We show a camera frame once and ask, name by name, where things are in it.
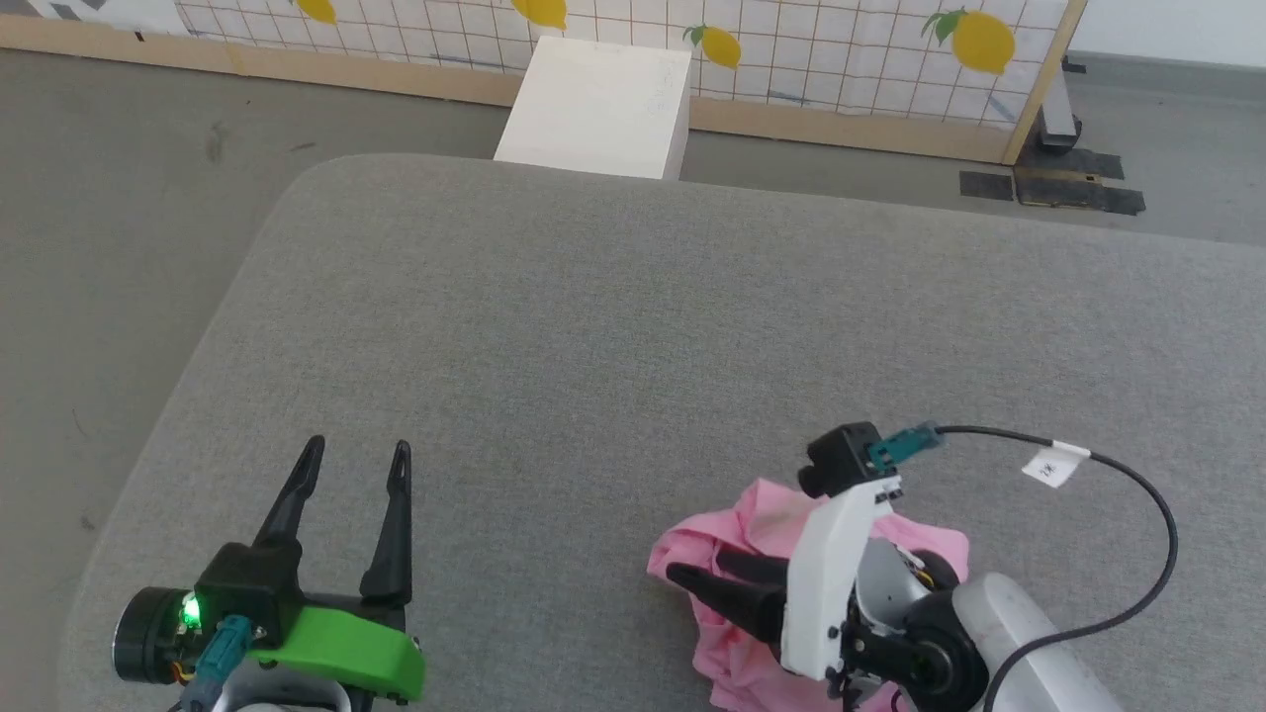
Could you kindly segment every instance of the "white label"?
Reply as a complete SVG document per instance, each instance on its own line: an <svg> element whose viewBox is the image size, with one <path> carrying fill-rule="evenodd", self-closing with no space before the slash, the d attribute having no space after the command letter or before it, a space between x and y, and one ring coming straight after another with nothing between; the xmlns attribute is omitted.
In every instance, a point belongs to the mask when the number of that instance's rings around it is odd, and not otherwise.
<svg viewBox="0 0 1266 712"><path fill-rule="evenodd" d="M1069 481L1072 471L1085 460L1081 452L1071 452L1071 448L1043 447L1037 455L1024 465L1022 470L1025 475L1043 481L1051 486L1060 486Z"/></svg>

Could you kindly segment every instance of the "gray tabletop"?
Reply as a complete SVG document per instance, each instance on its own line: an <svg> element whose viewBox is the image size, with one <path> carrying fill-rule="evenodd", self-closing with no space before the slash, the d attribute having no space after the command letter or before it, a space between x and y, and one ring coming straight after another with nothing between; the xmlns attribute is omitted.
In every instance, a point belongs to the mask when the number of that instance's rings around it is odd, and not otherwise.
<svg viewBox="0 0 1266 712"><path fill-rule="evenodd" d="M66 711L161 711L109 665L141 587L249 540L311 433L309 590L352 593L391 446L413 443L419 709L706 709L658 535L846 421L1014 427L1170 498L1175 579L1077 644L1127 709L1251 709L1266 679L1266 252L1029 220L418 156L285 194L103 532L68 621ZM971 537L1060 626L1163 560L1142 492L1051 490L957 436L898 509Z"/></svg>

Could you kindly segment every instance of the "pink towel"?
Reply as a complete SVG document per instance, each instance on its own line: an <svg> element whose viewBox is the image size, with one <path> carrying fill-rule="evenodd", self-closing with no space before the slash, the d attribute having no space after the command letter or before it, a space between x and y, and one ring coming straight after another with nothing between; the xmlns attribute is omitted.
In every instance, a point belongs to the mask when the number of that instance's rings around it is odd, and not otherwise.
<svg viewBox="0 0 1266 712"><path fill-rule="evenodd" d="M790 557L809 512L825 499L813 500L767 480L756 480L733 509L695 514L668 530L651 551L647 571L666 579L668 564L681 561L713 574L717 551L728 545L743 551ZM967 579L967 537L962 532L912 522L889 514L875 522L872 537L884 537L906 550L927 549L943 556ZM711 703L730 712L839 712L828 699L825 683L784 670L768 646L725 621L690 597L699 621L695 669L713 682ZM861 712L887 712L896 687L891 683L867 699Z"/></svg>

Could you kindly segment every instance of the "grid pattern backdrop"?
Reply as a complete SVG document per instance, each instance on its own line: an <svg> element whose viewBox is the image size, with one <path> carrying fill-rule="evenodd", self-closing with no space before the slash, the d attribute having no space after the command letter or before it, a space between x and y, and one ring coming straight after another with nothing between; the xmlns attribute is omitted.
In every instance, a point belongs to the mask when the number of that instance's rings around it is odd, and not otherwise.
<svg viewBox="0 0 1266 712"><path fill-rule="evenodd" d="M566 30L529 24L510 0L332 0L337 24L290 0L177 0L196 35L522 75L537 39L561 35L695 53L696 96L1013 130L1066 0L566 0ZM981 10L1015 38L1001 76L963 67L953 38L923 33L938 11ZM738 68L682 38L706 24L742 47Z"/></svg>

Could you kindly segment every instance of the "green led light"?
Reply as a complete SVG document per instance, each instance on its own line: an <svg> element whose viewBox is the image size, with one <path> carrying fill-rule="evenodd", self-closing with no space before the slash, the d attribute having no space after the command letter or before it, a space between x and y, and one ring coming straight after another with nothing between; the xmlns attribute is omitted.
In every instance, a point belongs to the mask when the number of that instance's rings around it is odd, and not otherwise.
<svg viewBox="0 0 1266 712"><path fill-rule="evenodd" d="M201 611L199 611L197 607L197 598L194 598L192 595L189 597L189 601L185 602L185 607L180 609L180 620L185 623L185 627L203 627Z"/></svg>

